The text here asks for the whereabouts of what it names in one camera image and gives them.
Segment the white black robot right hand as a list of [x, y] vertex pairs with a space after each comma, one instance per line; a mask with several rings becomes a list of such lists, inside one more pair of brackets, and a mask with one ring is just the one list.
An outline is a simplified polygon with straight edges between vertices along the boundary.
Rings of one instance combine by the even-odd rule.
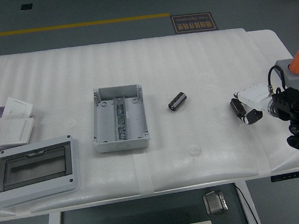
[[248, 125], [259, 121], [264, 113], [274, 116], [273, 100], [267, 85], [259, 84], [236, 92], [230, 107], [236, 117]]

